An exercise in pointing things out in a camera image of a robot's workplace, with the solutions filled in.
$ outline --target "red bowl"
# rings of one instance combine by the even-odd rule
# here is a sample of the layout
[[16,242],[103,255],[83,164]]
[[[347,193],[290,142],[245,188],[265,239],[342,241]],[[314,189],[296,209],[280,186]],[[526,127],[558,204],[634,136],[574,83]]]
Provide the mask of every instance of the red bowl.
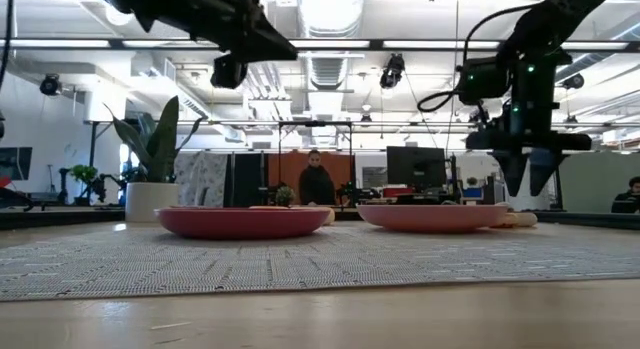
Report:
[[496,225],[507,213],[497,205],[360,205],[366,222],[414,233],[466,233]]
[[165,208],[156,210],[160,224],[186,238],[209,240],[282,239],[319,229],[325,210]]

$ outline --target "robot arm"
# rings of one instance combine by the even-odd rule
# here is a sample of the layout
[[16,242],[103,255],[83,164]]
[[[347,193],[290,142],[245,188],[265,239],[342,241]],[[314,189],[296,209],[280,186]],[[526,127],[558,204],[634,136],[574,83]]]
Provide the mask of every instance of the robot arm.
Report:
[[211,84],[235,89],[247,64],[296,60],[297,49],[269,23],[260,0],[104,0],[125,14],[134,14],[149,32],[158,20],[181,29],[192,40],[206,39],[230,54],[214,61]]
[[[529,189],[532,195],[538,195],[566,157],[563,150],[591,149],[591,138],[586,134],[552,131],[551,113],[559,108],[554,102],[556,69],[572,62],[561,45],[587,15],[605,1],[545,0],[491,15],[481,23],[528,9],[495,57],[466,59],[465,52],[465,61],[458,68],[460,81],[456,89],[442,93],[448,97],[457,94],[465,105],[478,106],[482,110],[483,99],[501,98],[511,89],[510,103],[503,106],[502,115],[491,122],[481,118],[480,130],[469,134],[466,146],[468,149],[493,150],[492,155],[500,164],[512,196],[520,189],[528,162]],[[433,111],[442,106],[421,108],[428,99],[423,99],[418,109]],[[532,148],[532,152],[523,154],[525,147]]]
[[523,14],[497,55],[498,61],[531,51],[553,51],[606,0],[545,0]]

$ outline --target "white planter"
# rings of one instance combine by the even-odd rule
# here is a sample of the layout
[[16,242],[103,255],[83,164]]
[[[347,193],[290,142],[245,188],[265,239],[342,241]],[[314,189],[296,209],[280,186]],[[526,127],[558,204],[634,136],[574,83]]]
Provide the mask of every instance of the white planter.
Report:
[[129,183],[126,220],[129,223],[156,223],[155,210],[178,205],[178,184]]

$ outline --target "wooden table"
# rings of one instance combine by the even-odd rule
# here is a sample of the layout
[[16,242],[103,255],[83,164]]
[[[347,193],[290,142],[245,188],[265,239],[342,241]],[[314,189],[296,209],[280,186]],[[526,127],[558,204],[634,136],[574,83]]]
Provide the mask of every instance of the wooden table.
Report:
[[[114,229],[0,232],[0,245]],[[535,233],[640,240],[544,224]],[[627,280],[8,303],[0,338],[7,349],[637,349],[639,292]]]

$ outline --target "person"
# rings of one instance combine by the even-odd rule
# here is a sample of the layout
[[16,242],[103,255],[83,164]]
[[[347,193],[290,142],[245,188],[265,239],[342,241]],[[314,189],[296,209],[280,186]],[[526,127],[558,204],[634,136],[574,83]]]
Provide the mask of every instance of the person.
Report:
[[611,205],[611,212],[633,214],[640,209],[640,176],[629,180],[629,190],[618,194]]
[[302,205],[335,205],[335,188],[329,172],[320,164],[320,152],[309,152],[309,165],[300,174],[298,189]]

